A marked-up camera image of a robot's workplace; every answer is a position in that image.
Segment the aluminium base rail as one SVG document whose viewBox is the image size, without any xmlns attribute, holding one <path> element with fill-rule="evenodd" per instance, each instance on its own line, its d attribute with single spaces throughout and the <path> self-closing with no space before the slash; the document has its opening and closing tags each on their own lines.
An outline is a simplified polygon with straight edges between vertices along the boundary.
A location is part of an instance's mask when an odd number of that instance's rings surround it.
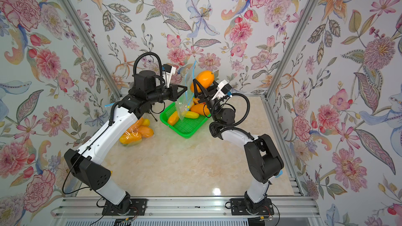
<svg viewBox="0 0 402 226">
<path fill-rule="evenodd" d="M 140 210 L 145 218 L 229 218 L 237 206 L 231 197 L 147 197 Z M 304 196 L 273 196 L 272 208 L 281 218 L 319 218 L 316 202 Z M 51 210 L 53 218 L 95 218 L 102 215 L 105 200 L 98 197 L 63 198 L 60 205 Z"/>
</svg>

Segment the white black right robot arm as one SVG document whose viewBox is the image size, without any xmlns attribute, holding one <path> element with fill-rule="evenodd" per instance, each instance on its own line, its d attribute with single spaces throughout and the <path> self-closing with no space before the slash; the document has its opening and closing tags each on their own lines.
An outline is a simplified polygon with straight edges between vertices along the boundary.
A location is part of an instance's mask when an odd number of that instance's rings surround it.
<svg viewBox="0 0 402 226">
<path fill-rule="evenodd" d="M 248 117 L 251 109 L 249 98 L 242 93 L 232 93 L 232 87 L 225 80 L 213 82 L 204 87 L 200 81 L 193 80 L 195 97 L 206 104 L 212 122 L 209 132 L 214 138 L 228 141 L 245 150 L 252 183 L 245 192 L 245 204 L 248 210 L 263 207 L 271 179 L 280 175 L 284 162 L 272 138 L 263 134 L 253 136 L 239 128 Z M 246 111 L 239 121 L 235 121 L 236 109 L 227 101 L 232 97 L 240 97 L 245 101 Z"/>
</svg>

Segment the large orange mango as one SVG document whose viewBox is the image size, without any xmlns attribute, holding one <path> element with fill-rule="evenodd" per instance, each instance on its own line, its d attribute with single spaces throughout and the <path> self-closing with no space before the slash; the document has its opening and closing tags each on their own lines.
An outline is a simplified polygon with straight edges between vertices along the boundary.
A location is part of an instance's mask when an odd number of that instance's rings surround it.
<svg viewBox="0 0 402 226">
<path fill-rule="evenodd" d="M 150 128 L 150 120 L 141 118 L 131 125 L 126 132 L 139 132 L 142 138 L 151 138 L 154 136 L 154 130 Z"/>
</svg>

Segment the blue cylinder cap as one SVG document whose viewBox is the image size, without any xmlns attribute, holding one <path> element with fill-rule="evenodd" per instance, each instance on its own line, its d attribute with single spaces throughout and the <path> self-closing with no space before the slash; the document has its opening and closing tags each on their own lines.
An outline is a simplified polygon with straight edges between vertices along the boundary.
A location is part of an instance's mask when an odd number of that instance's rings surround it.
<svg viewBox="0 0 402 226">
<path fill-rule="evenodd" d="M 279 178 L 282 174 L 283 174 L 283 171 L 281 170 L 281 171 L 275 176 L 275 178 Z"/>
</svg>

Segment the green plastic basket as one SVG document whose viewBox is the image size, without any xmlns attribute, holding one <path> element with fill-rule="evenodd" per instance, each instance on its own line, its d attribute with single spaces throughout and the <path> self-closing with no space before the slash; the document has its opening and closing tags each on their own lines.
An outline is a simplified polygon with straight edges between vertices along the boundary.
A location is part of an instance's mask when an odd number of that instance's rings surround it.
<svg viewBox="0 0 402 226">
<path fill-rule="evenodd" d="M 188 139 L 193 136 L 195 132 L 208 120 L 205 116 L 199 116 L 197 119 L 184 118 L 179 119 L 175 125 L 170 125 L 168 119 L 176 111 L 175 103 L 171 103 L 160 114 L 160 120 L 170 129 L 172 129 L 179 136 Z"/>
</svg>

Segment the orange mango front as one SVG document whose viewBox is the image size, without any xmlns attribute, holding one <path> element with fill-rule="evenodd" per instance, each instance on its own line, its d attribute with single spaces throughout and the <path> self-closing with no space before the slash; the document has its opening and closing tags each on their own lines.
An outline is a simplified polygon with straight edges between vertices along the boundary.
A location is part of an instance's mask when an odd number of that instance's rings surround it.
<svg viewBox="0 0 402 226">
<path fill-rule="evenodd" d="M 206 104 L 196 104 L 191 107 L 190 111 L 197 113 L 199 115 L 202 115 L 202 116 L 206 116 L 206 117 L 210 116 L 210 111 Z"/>
</svg>

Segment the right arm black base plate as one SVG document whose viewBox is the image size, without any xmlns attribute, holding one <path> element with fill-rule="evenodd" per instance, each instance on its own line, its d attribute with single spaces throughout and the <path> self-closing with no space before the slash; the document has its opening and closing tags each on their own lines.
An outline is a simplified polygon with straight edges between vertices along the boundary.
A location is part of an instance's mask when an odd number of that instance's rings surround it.
<svg viewBox="0 0 402 226">
<path fill-rule="evenodd" d="M 272 202 L 264 198 L 258 203 L 253 203 L 246 198 L 232 198 L 229 200 L 229 208 L 233 216 L 273 216 L 275 215 Z"/>
</svg>

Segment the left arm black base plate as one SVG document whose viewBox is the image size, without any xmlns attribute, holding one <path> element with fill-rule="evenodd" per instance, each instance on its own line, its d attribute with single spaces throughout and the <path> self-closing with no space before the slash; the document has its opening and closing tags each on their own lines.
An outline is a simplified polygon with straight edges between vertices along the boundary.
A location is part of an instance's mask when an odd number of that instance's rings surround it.
<svg viewBox="0 0 402 226">
<path fill-rule="evenodd" d="M 103 205 L 103 216 L 144 216 L 147 207 L 147 199 L 125 198 L 119 205 L 106 201 Z"/>
</svg>

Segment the clear zip-top bag blue zipper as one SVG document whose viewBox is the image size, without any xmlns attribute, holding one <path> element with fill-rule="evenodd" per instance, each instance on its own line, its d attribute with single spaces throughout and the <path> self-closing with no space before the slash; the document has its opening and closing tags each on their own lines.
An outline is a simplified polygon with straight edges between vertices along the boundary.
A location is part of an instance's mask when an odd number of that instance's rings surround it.
<svg viewBox="0 0 402 226">
<path fill-rule="evenodd" d="M 124 146 L 130 146 L 154 136 L 148 119 L 142 116 L 138 118 L 134 112 L 119 107 L 117 103 L 109 104 L 108 108 L 112 123 L 105 124 L 106 129 L 100 138 L 104 145 L 113 146 L 115 142 L 120 142 Z"/>
</svg>

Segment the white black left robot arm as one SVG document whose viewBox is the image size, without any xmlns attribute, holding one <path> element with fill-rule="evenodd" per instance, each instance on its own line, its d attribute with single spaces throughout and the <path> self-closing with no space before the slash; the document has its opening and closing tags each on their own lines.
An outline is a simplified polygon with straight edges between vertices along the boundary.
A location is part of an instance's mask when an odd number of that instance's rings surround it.
<svg viewBox="0 0 402 226">
<path fill-rule="evenodd" d="M 159 73 L 137 72 L 138 63 L 148 56 L 157 60 Z M 176 101 L 187 91 L 185 86 L 170 83 L 173 71 L 174 67 L 162 64 L 156 53 L 141 54 L 133 66 L 134 85 L 122 100 L 113 103 L 108 121 L 85 144 L 77 150 L 69 149 L 64 155 L 68 176 L 97 192 L 120 214 L 127 214 L 131 209 L 130 195 L 112 180 L 111 171 L 102 163 L 120 136 L 145 113 L 150 113 L 153 104 Z"/>
</svg>

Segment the yellow crumpled mango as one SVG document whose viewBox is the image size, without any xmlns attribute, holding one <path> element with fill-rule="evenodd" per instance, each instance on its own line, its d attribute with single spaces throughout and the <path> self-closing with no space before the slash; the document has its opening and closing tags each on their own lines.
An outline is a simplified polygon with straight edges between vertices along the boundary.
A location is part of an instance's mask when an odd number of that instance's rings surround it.
<svg viewBox="0 0 402 226">
<path fill-rule="evenodd" d="M 200 117 L 200 114 L 192 112 L 192 111 L 187 111 L 187 112 L 183 112 L 182 116 L 184 118 L 188 118 L 188 119 L 198 119 Z"/>
</svg>

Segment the orange mango back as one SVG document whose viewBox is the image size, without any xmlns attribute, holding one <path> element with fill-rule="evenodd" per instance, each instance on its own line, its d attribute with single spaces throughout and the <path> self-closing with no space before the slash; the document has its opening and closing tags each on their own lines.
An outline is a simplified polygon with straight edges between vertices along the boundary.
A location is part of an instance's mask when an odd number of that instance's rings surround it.
<svg viewBox="0 0 402 226">
<path fill-rule="evenodd" d="M 203 87 L 209 87 L 215 80 L 215 75 L 212 71 L 205 70 L 199 73 L 195 79 L 197 79 Z M 191 82 L 190 90 L 193 92 L 193 82 Z"/>
</svg>

